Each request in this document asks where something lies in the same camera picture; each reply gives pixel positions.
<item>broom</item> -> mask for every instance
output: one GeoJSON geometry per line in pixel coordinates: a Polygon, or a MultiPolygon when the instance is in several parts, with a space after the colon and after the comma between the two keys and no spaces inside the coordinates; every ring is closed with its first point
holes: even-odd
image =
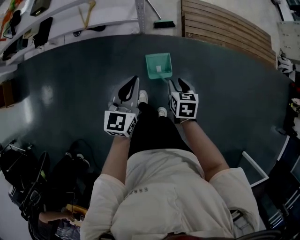
{"type": "Polygon", "coordinates": [[[157,10],[153,7],[153,5],[150,3],[149,0],[146,0],[149,5],[151,6],[151,8],[154,10],[154,12],[156,13],[156,15],[159,17],[159,20],[154,22],[154,28],[174,28],[175,24],[173,21],[171,20],[162,20],[160,15],[158,14],[157,10]]]}

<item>white floor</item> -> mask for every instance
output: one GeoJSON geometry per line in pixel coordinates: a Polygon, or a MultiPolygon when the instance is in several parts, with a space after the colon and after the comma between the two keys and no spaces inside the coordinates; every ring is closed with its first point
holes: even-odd
{"type": "MultiPolygon", "coordinates": [[[[271,0],[203,0],[225,8],[254,23],[271,36],[272,49],[280,50],[277,22],[280,15],[271,0]]],[[[158,19],[153,10],[146,3],[146,33],[181,36],[181,8],[180,0],[150,0],[163,19],[174,21],[174,29],[153,29],[153,22],[158,19]]]]}

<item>white t-shirt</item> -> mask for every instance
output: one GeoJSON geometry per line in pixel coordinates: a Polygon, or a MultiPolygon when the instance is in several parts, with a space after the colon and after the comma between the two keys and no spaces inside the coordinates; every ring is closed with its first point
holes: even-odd
{"type": "Polygon", "coordinates": [[[234,237],[230,210],[258,231],[259,213],[241,168],[208,183],[196,156],[184,150],[138,152],[127,163],[126,184],[101,174],[80,230],[82,240],[111,231],[116,240],[161,240],[168,233],[234,237]]]}

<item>floor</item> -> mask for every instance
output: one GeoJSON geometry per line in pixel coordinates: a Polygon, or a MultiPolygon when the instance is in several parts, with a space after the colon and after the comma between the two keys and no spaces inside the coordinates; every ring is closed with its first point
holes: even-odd
{"type": "MultiPolygon", "coordinates": [[[[205,1],[261,27],[271,35],[273,50],[279,51],[276,27],[279,14],[270,0],[205,1]]],[[[163,5],[159,0],[151,2],[177,28],[153,30],[156,16],[147,7],[146,16],[151,20],[146,26],[147,33],[180,36],[179,0],[164,0],[163,5]]],[[[164,94],[163,98],[154,96],[165,92],[166,87],[148,80],[143,59],[148,53],[170,52],[174,79],[192,80],[197,87],[201,97],[198,122],[226,159],[234,165],[241,151],[246,150],[269,171],[285,141],[275,128],[284,118],[287,78],[237,52],[193,40],[186,44],[178,38],[175,42],[168,38],[157,41],[134,36],[93,39],[40,54],[21,64],[16,73],[20,102],[0,111],[0,143],[12,138],[17,138],[21,145],[31,142],[37,155],[49,151],[54,164],[74,139],[84,138],[101,166],[112,140],[103,132],[102,115],[112,88],[119,79],[138,74],[142,87],[150,94],[150,102],[154,106],[165,105],[164,94]]],[[[8,186],[1,181],[0,189],[7,193],[8,186]]],[[[0,208],[0,237],[31,239],[27,222],[6,194],[0,202],[4,203],[0,208]]]]}

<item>dark gray floor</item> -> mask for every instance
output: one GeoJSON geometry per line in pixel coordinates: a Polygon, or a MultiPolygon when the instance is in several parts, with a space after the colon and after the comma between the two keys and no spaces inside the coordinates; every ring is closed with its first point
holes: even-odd
{"type": "Polygon", "coordinates": [[[53,162],[73,140],[84,138],[102,166],[113,139],[103,131],[104,111],[116,84],[138,75],[150,104],[167,107],[167,85],[147,75],[145,55],[151,53],[171,53],[172,79],[195,86],[198,123],[229,164],[246,150],[269,172],[285,141],[275,127],[283,124],[289,79],[239,52],[181,37],[102,37],[20,64],[16,82],[30,100],[32,122],[16,135],[34,143],[38,154],[47,150],[53,162]]]}

